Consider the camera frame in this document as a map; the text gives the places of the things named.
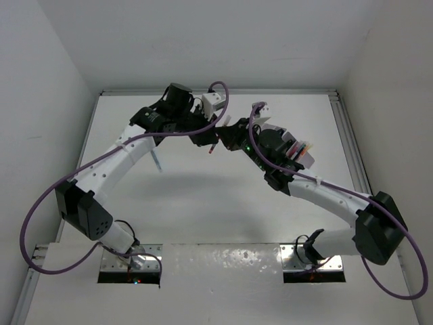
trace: white enclosure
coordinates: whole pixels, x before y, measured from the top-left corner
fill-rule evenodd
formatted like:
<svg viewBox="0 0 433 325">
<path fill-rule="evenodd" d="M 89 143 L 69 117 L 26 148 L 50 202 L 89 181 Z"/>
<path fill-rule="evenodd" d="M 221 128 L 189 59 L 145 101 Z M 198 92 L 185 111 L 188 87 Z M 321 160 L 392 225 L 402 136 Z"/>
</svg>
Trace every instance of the white enclosure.
<svg viewBox="0 0 433 325">
<path fill-rule="evenodd" d="M 98 91 L 337 87 L 382 0 L 39 0 Z"/>
<path fill-rule="evenodd" d="M 132 115 L 158 98 L 101 96 L 83 163 L 102 154 Z M 270 123 L 314 143 L 312 170 L 353 188 L 356 171 L 350 174 L 343 150 L 348 137 L 345 126 L 336 123 L 343 112 L 329 99 L 328 94 L 237 93 L 228 114 L 234 122 L 249 113 L 251 103 L 268 102 Z M 283 284 L 277 243 L 347 225 L 313 204 L 273 191 L 241 152 L 219 145 L 209 154 L 188 139 L 166 139 L 157 154 L 163 173 L 146 156 L 115 187 L 106 208 L 130 221 L 142 243 L 163 244 L 161 289 L 98 284 L 98 250 L 67 274 L 39 276 L 27 325 L 417 324 L 412 304 L 385 295 L 358 257 L 343 258 L 346 283 Z M 49 246 L 44 266 L 69 265 L 90 246 L 66 225 L 60 243 Z M 407 294 L 396 256 L 373 270 L 388 288 Z"/>
</svg>

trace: cable tie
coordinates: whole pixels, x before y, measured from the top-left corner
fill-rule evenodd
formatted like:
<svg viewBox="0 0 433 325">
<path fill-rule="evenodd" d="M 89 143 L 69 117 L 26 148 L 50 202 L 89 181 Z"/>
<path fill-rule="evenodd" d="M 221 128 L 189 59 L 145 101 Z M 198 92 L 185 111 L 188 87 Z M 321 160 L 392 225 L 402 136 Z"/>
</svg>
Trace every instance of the cable tie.
<svg viewBox="0 0 433 325">
<path fill-rule="evenodd" d="M 120 140 L 116 140 L 116 142 L 114 142 L 114 144 L 118 147 L 122 147 L 124 151 L 128 152 L 127 147 L 123 144 L 123 142 L 121 142 Z"/>
<path fill-rule="evenodd" d="M 319 176 L 316 176 L 315 179 L 316 179 L 317 186 L 320 186 L 321 182 L 323 181 L 323 178 L 319 177 Z"/>
</svg>

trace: robotic arm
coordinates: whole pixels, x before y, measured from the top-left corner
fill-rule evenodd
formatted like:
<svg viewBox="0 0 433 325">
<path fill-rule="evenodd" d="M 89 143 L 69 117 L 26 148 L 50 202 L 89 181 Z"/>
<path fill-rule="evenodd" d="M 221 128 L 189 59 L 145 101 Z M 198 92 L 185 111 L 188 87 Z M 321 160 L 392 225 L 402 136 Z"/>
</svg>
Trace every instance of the robotic arm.
<svg viewBox="0 0 433 325">
<path fill-rule="evenodd" d="M 225 98 L 218 93 L 202 95 L 202 106 L 192 112 L 194 98 L 192 90 L 178 84 L 171 84 L 162 98 L 150 107 L 142 108 L 132 117 L 118 138 L 108 150 L 117 146 L 122 149 L 79 173 L 72 181 L 64 181 L 55 189 L 62 217 L 90 240 L 98 240 L 120 254 L 134 252 L 139 246 L 136 238 L 123 230 L 103 208 L 110 190 L 126 172 L 145 154 L 158 146 L 163 137 L 145 137 L 124 145 L 128 138 L 143 133 L 187 132 L 200 129 L 215 120 L 214 112 L 225 104 Z M 284 173 L 265 164 L 252 149 L 248 136 L 248 118 L 241 118 L 232 126 L 212 127 L 190 136 L 197 146 L 216 144 L 222 141 L 230 151 L 242 150 L 265 172 L 266 182 L 279 192 L 305 199 L 347 222 L 350 228 L 338 231 L 316 230 L 298 249 L 300 260 L 317 264 L 318 261 L 334 255 L 361 255 L 373 263 L 383 265 L 393 254 L 403 233 L 378 209 L 355 196 L 320 185 L 321 179 L 303 165 L 290 160 L 286 153 L 293 144 L 281 127 L 268 125 L 267 109 L 254 114 L 254 142 L 262 155 L 274 165 L 314 177 L 316 181 Z M 370 197 L 391 212 L 406 228 L 393 199 L 380 192 Z"/>
</svg>

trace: metal mounting plate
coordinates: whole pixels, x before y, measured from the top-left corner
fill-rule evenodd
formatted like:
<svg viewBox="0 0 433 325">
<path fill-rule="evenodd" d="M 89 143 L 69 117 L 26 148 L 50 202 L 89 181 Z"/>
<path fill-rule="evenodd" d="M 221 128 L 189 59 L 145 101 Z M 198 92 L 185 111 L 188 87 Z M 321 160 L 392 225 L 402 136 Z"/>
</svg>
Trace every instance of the metal mounting plate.
<svg viewBox="0 0 433 325">
<path fill-rule="evenodd" d="M 283 272 L 296 273 L 308 270 L 311 265 L 304 264 L 299 261 L 295 255 L 294 249 L 295 244 L 280 244 L 281 249 L 281 262 L 283 263 Z M 318 272 L 343 272 L 343 262 L 341 256 L 332 257 L 329 262 L 327 262 L 322 267 L 317 269 Z"/>
<path fill-rule="evenodd" d="M 149 244 L 149 245 L 140 245 L 145 249 L 147 253 L 151 253 L 155 255 L 159 260 L 162 260 L 162 245 L 161 244 Z M 155 273 L 159 272 L 159 263 L 153 257 L 143 257 L 145 258 L 144 268 L 131 269 L 130 273 Z M 99 272 L 102 273 L 118 273 L 118 272 L 127 272 L 128 265 L 116 255 L 111 254 L 108 251 L 102 253 L 101 267 Z"/>
<path fill-rule="evenodd" d="M 296 256 L 295 244 L 280 244 L 281 263 L 283 266 L 284 283 L 310 283 L 310 282 L 345 282 L 343 262 L 341 256 L 332 257 L 326 264 L 313 272 L 305 272 L 311 264 L 305 264 Z"/>
</svg>

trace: metal bracket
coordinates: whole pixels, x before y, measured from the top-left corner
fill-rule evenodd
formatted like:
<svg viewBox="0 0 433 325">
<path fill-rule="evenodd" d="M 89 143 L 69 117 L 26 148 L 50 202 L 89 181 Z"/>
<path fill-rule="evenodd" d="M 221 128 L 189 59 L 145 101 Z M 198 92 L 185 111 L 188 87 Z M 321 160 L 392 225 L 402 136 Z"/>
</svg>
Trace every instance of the metal bracket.
<svg viewBox="0 0 433 325">
<path fill-rule="evenodd" d="M 155 255 L 160 261 L 162 260 L 161 244 L 144 244 L 140 247 L 144 248 L 145 252 Z M 144 260 L 141 269 L 128 269 L 128 265 L 123 259 L 104 250 L 98 283 L 158 284 L 160 274 L 158 261 L 148 256 L 142 256 L 141 260 Z"/>
<path fill-rule="evenodd" d="M 332 257 L 325 265 L 309 272 L 311 264 L 305 264 L 297 258 L 295 244 L 280 244 L 281 263 L 284 283 L 297 282 L 345 282 L 341 256 Z"/>
</svg>

